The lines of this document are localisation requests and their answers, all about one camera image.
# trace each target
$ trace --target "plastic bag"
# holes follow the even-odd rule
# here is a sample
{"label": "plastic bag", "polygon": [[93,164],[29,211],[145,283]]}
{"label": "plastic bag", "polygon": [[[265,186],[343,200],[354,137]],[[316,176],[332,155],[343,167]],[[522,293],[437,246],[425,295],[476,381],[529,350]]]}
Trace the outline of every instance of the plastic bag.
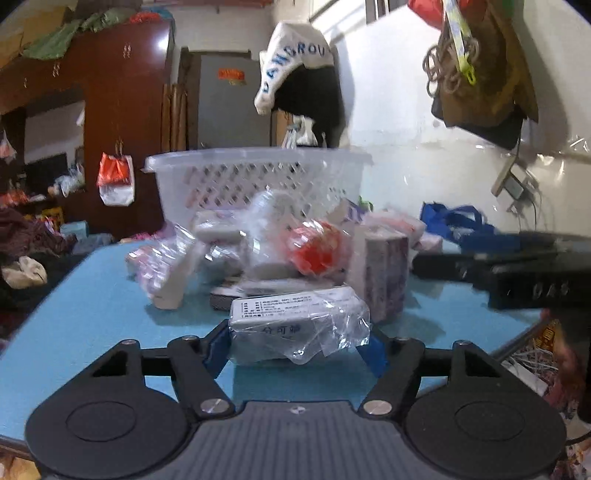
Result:
{"label": "plastic bag", "polygon": [[259,192],[245,212],[245,274],[257,280],[298,277],[285,251],[285,236],[298,225],[296,203],[282,190]]}
{"label": "plastic bag", "polygon": [[12,162],[16,156],[17,151],[14,150],[14,148],[8,141],[8,137],[6,136],[6,130],[4,130],[2,133],[2,140],[0,140],[0,158],[3,158],[8,164]]}
{"label": "plastic bag", "polygon": [[229,320],[232,358],[248,364],[288,358],[297,365],[369,343],[369,309],[351,287],[237,299]]}
{"label": "plastic bag", "polygon": [[244,228],[244,212],[203,210],[195,214],[191,231],[206,244],[237,244],[246,237]]}
{"label": "plastic bag", "polygon": [[129,185],[131,183],[131,172],[129,162],[123,155],[107,155],[103,153],[100,159],[99,175],[96,179],[96,186],[104,185]]}
{"label": "plastic bag", "polygon": [[324,275],[338,268],[345,233],[325,220],[304,222],[288,234],[287,258],[303,275]]}
{"label": "plastic bag", "polygon": [[173,238],[152,247],[145,263],[140,263],[138,281],[152,304],[163,310],[175,310],[183,301],[189,277],[208,250],[181,226],[175,226]]}
{"label": "plastic bag", "polygon": [[242,273],[243,264],[239,245],[212,245],[205,254],[203,268],[209,281],[222,281]]}
{"label": "plastic bag", "polygon": [[361,225],[368,227],[383,226],[390,230],[396,230],[408,237],[410,247],[415,245],[427,229],[427,225],[421,220],[402,213],[395,208],[387,207],[379,212],[368,212],[364,215]]}
{"label": "plastic bag", "polygon": [[135,175],[134,175],[134,164],[129,155],[122,155],[120,159],[118,159],[117,165],[122,164],[122,160],[125,160],[127,163],[127,167],[118,170],[118,173],[112,177],[104,177],[104,178],[120,178],[118,177],[119,174],[125,175],[125,172],[129,174],[129,184],[102,184],[99,185],[99,180],[97,179],[97,185],[99,186],[99,193],[100,198],[103,200],[103,203],[107,206],[123,206],[127,207],[131,205],[135,199]]}

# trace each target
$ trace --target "brown bag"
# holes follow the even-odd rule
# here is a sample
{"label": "brown bag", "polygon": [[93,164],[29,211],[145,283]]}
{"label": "brown bag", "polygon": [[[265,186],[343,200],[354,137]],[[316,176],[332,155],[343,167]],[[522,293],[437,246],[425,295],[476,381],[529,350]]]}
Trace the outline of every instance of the brown bag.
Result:
{"label": "brown bag", "polygon": [[[459,88],[440,90],[443,118],[447,127],[472,124],[495,127],[514,111],[516,103],[527,117],[538,121],[534,85],[519,39],[499,5],[489,0],[482,22],[469,22],[472,36],[479,42],[473,62],[476,84],[461,76]],[[443,52],[442,66],[456,62],[451,50]]]}

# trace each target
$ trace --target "rope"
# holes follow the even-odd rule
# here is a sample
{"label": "rope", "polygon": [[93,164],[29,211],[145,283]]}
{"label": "rope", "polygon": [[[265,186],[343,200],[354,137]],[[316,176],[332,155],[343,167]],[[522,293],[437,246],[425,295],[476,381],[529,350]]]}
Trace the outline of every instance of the rope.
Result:
{"label": "rope", "polygon": [[[480,56],[480,43],[474,37],[464,39],[466,48],[466,57],[474,64]],[[447,65],[443,63],[445,53],[449,53],[453,62],[448,62]],[[453,95],[457,92],[462,84],[462,72],[460,72],[460,65],[457,61],[456,50],[453,46],[453,40],[450,36],[449,23],[445,22],[439,42],[432,46],[423,60],[423,70],[427,74],[427,93],[429,97],[435,98],[441,88],[443,91]]]}

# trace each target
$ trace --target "laundry basket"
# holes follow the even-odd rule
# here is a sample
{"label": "laundry basket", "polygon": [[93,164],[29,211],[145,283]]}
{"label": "laundry basket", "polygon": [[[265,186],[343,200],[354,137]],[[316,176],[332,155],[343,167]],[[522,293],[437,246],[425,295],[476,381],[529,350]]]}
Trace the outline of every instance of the laundry basket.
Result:
{"label": "laundry basket", "polygon": [[196,211],[247,207],[257,192],[287,190],[296,215],[324,216],[342,198],[357,201],[371,156],[321,148],[222,148],[148,157],[164,217],[189,227]]}

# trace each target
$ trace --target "red object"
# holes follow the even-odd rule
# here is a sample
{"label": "red object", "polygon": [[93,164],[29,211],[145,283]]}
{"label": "red object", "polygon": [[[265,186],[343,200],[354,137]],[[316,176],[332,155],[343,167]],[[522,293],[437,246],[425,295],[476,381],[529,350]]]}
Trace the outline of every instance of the red object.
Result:
{"label": "red object", "polygon": [[129,163],[125,157],[113,157],[103,153],[100,159],[99,176],[96,179],[96,186],[104,185],[130,185],[131,174]]}
{"label": "red object", "polygon": [[244,71],[238,69],[219,69],[217,71],[217,78],[219,80],[237,80],[244,81]]}
{"label": "red object", "polygon": [[147,23],[147,22],[161,22],[162,17],[156,12],[137,12],[132,15],[128,23]]}
{"label": "red object", "polygon": [[[457,0],[468,23],[481,22],[486,13],[487,0]],[[441,0],[408,0],[408,7],[432,27],[441,30],[443,2]]]}
{"label": "red object", "polygon": [[304,275],[322,275],[339,262],[343,232],[325,221],[304,222],[288,236],[288,259]]}

